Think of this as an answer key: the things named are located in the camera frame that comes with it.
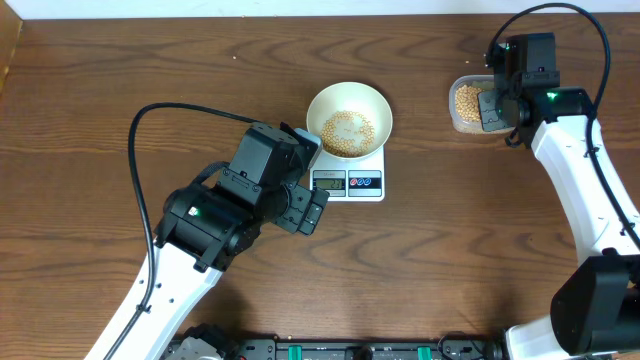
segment white wall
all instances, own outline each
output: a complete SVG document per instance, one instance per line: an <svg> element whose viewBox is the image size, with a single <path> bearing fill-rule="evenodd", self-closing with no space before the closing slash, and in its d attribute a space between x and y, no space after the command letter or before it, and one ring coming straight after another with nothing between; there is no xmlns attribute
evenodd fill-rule
<svg viewBox="0 0 640 360"><path fill-rule="evenodd" d="M29 20L243 15L517 13L544 3L545 0L6 0L6 2L22 19ZM640 0L574 0L572 3L591 12L640 12ZM563 12L563 10L552 9L548 12Z"/></svg>

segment clear plastic container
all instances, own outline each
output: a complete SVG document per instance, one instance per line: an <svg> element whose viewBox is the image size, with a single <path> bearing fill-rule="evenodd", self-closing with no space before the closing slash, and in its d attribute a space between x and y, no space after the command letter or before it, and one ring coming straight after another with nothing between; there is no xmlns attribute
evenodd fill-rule
<svg viewBox="0 0 640 360"><path fill-rule="evenodd" d="M463 85L491 90L494 87L493 75L468 75L461 77L453 83L449 90L449 112L451 113L451 119L453 119L453 127L456 130L467 134L504 134L513 130L513 128L507 128L486 132L482 130L482 123L480 121L467 121L460 117L458 111L456 111L456 90Z"/></svg>

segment green connector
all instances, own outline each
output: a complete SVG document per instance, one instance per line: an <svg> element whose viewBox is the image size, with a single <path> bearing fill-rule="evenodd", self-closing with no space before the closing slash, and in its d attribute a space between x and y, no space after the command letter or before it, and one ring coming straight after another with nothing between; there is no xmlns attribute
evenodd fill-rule
<svg viewBox="0 0 640 360"><path fill-rule="evenodd" d="M289 360L302 360L302 346L289 346Z"/></svg>
<svg viewBox="0 0 640 360"><path fill-rule="evenodd" d="M430 347L419 347L418 348L418 360L431 360L431 348Z"/></svg>

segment dried chickpeas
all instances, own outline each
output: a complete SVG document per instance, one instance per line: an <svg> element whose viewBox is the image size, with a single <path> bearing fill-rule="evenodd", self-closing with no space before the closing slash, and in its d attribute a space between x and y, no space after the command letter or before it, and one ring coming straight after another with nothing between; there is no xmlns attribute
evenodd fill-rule
<svg viewBox="0 0 640 360"><path fill-rule="evenodd" d="M466 121L480 121L478 94L484 89L462 85L456 90L456 111Z"/></svg>
<svg viewBox="0 0 640 360"><path fill-rule="evenodd" d="M341 157L366 155L374 138L373 125L356 111L338 111L322 127L324 149Z"/></svg>

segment wooden table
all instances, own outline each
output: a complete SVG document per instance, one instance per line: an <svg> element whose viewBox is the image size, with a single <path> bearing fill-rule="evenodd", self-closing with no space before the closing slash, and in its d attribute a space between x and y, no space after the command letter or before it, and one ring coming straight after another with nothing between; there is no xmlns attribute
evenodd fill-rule
<svg viewBox="0 0 640 360"><path fill-rule="evenodd" d="M145 254L126 157L153 102L216 107L304 127L326 86L360 81L392 105L387 198L331 204L311 237L265 226L183 328L294 338L490 333L547 313L576 269L571 232L530 151L451 125L458 77L508 18L410 16L29 21L0 101L0 348L6 358L81 358ZM613 51L600 118L612 161L640 199L640 14L599 15ZM535 15L510 34L554 31L564 85L600 81L601 43L577 15ZM155 224L165 198L230 160L245 125L155 111L138 132Z"/></svg>

